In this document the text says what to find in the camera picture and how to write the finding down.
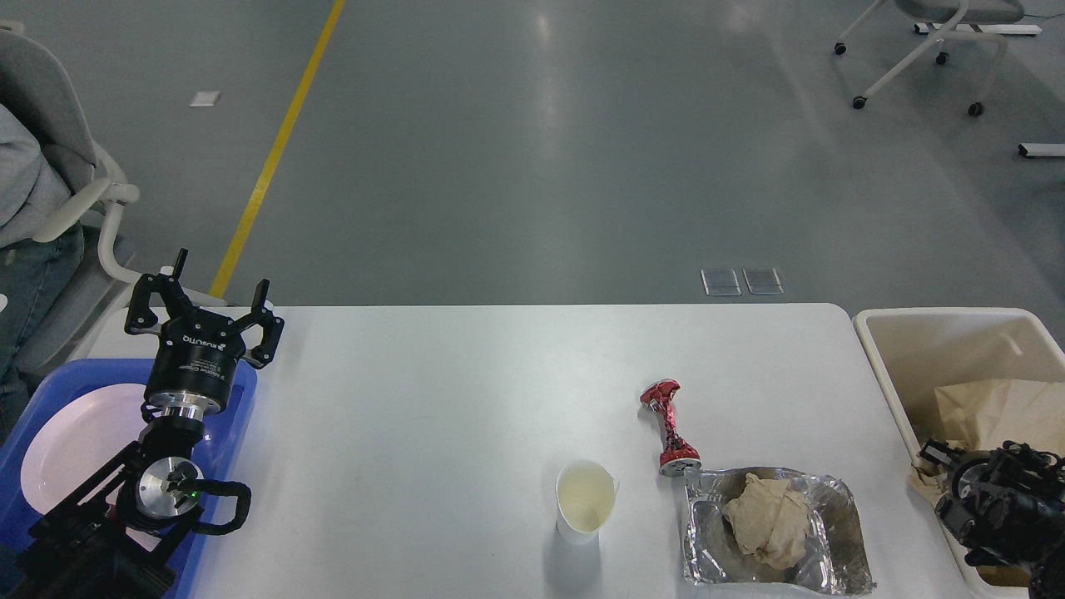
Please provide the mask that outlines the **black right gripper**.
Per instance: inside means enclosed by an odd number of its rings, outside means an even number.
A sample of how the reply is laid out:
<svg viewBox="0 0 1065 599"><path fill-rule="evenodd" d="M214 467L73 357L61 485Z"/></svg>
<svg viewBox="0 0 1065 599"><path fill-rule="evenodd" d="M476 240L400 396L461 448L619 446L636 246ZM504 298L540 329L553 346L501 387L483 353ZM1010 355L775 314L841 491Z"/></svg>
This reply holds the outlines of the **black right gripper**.
<svg viewBox="0 0 1065 599"><path fill-rule="evenodd" d="M918 451L921 468L927 471L947 471L947 492L944 504L978 506L979 484L985 483L993 452L989 450L965 451L947 441L928 439Z"/></svg>

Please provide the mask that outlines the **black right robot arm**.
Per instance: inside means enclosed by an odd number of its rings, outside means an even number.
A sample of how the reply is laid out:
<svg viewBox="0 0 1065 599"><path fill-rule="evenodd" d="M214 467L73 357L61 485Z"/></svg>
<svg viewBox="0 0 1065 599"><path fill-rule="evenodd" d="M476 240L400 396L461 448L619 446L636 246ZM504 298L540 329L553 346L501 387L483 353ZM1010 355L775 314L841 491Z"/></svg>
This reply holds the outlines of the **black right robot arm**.
<svg viewBox="0 0 1065 599"><path fill-rule="evenodd" d="M1063 459L1027 443L1004 441L966 452L930 439L918 458L946 473L935 514L970 567L1015 567L1028 596L1064 596Z"/></svg>

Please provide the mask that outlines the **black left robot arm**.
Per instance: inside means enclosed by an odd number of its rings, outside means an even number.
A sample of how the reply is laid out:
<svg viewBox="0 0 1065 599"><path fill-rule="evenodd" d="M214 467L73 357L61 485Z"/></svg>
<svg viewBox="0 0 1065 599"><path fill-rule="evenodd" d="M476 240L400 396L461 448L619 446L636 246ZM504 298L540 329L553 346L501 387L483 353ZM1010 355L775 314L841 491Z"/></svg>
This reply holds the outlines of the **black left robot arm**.
<svg viewBox="0 0 1065 599"><path fill-rule="evenodd" d="M271 309L268 280L242 317L197 306L180 284L186 257L179 250L173 268L138 278L122 323L157 338L145 427L29 528L10 598L161 598L187 536L227 535L250 515L250 487L206 477L193 453L206 418L227 409L239 365L271 365L285 322Z"/></svg>

